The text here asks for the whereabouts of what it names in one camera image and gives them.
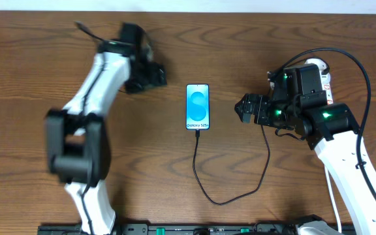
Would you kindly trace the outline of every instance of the white robotic arm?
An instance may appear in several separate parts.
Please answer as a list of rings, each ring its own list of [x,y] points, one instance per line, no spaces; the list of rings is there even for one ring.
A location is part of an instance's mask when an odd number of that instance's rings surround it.
[[[46,117],[48,166],[66,183],[82,219],[82,231],[109,234],[116,213],[108,199],[105,178],[111,161],[104,119],[119,89],[138,93],[166,85],[162,65],[151,61],[151,47],[141,47],[144,31],[125,23],[120,39],[99,39],[98,53],[85,82],[62,110],[50,110]],[[67,136],[85,135],[84,143],[71,143]]]
[[[327,67],[326,63],[320,59],[308,59],[305,63],[316,64],[319,67],[322,89],[326,92],[328,104],[333,104],[330,73],[322,74],[322,71]],[[324,115],[328,118],[329,115],[333,114],[325,113]],[[353,131],[347,131],[334,134],[333,138],[331,141],[326,141],[323,138],[316,145],[314,150],[317,157],[332,175],[351,215],[356,233],[376,234],[376,201],[369,191],[360,169],[357,167],[358,160],[355,151],[357,134]],[[363,161],[366,163],[364,167],[376,191],[376,171],[369,160],[363,139],[361,154]],[[334,230],[327,229],[328,226],[321,226],[325,231],[317,229],[314,224],[317,223],[304,224],[299,228],[299,231],[301,234],[308,235],[339,234]]]

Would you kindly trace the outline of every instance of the phone screen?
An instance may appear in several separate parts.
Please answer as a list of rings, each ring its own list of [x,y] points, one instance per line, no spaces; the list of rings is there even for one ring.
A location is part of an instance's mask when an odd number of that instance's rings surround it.
[[[208,84],[187,85],[187,129],[210,128],[210,102]]]

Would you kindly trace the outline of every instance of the smartphone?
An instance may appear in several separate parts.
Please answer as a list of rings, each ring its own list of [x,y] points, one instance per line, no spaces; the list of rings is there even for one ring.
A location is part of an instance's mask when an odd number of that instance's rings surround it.
[[[187,85],[187,130],[210,128],[210,99],[208,84]]]

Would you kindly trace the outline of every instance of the blue s logo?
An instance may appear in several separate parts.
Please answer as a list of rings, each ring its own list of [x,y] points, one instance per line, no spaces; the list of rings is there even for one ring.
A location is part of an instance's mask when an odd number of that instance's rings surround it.
[[[205,106],[207,100],[201,92],[194,92],[188,102],[189,117],[194,121],[201,121],[206,117],[207,111]]]

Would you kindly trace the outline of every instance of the green led light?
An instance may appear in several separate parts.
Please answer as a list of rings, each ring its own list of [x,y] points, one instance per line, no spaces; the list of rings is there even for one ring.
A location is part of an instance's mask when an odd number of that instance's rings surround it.
[[[328,118],[328,117],[330,117],[330,116],[331,116],[331,114],[323,113],[323,117],[324,117],[324,118]]]
[[[156,228],[156,235],[165,235],[166,231],[164,228]]]

